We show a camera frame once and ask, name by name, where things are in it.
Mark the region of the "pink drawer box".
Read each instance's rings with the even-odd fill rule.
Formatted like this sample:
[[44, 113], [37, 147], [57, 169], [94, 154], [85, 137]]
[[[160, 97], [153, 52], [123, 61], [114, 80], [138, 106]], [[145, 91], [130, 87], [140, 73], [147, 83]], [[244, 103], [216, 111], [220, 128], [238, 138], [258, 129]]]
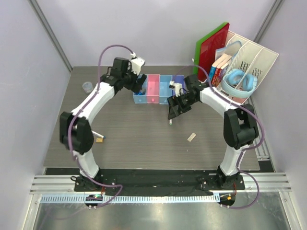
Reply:
[[146, 99], [148, 104], [159, 104], [159, 74], [147, 75]]

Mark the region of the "light blue drawer box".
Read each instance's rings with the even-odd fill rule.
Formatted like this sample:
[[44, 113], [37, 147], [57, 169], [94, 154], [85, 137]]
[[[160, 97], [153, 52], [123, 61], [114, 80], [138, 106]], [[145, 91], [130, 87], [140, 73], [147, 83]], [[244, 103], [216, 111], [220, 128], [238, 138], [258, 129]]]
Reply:
[[140, 91], [145, 92], [144, 95], [136, 95], [136, 93], [134, 93], [132, 95], [133, 100], [136, 104], [146, 104], [147, 103], [147, 99], [146, 99], [146, 88], [147, 88], [147, 80], [145, 80], [145, 82], [142, 85], [142, 88]]
[[169, 88], [169, 83], [172, 80], [172, 75], [160, 75], [159, 83], [159, 103], [168, 104], [167, 99], [172, 96], [172, 90]]

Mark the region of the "purple drawer box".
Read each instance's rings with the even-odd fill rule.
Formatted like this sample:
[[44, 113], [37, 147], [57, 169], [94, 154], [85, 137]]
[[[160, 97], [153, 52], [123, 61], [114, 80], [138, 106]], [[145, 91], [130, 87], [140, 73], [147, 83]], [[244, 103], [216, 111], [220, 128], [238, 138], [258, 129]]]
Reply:
[[185, 76], [184, 75], [173, 75], [172, 76], [172, 81], [175, 83], [180, 83], [182, 85], [182, 88], [185, 88], [185, 81], [184, 81]]

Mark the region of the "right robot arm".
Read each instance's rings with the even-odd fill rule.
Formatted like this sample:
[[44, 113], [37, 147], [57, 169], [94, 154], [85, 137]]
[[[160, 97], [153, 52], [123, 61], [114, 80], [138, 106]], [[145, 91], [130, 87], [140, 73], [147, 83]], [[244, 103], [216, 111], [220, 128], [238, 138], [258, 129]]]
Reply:
[[170, 81], [169, 88], [175, 92], [168, 98], [168, 119], [172, 120], [191, 110], [195, 103], [203, 103], [214, 109], [224, 120], [223, 137], [226, 151], [222, 163], [218, 166], [216, 176], [207, 179], [214, 188], [230, 190], [239, 182], [240, 164], [259, 130], [250, 104], [239, 105], [221, 95], [207, 82], [201, 82], [196, 75], [187, 76], [186, 86]]

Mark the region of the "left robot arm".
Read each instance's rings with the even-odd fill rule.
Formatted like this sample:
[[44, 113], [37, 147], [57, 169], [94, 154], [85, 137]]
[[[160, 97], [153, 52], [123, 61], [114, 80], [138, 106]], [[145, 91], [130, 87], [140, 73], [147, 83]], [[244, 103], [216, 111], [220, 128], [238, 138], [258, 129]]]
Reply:
[[100, 168], [96, 164], [92, 146], [94, 135], [91, 123], [103, 106], [121, 89], [138, 93], [147, 76], [141, 74], [145, 60], [135, 54], [131, 59], [117, 57], [106, 74], [98, 75], [98, 83], [87, 98], [71, 112], [63, 112], [59, 119], [59, 140], [71, 152], [80, 175], [75, 184], [85, 191], [97, 191], [102, 184]]

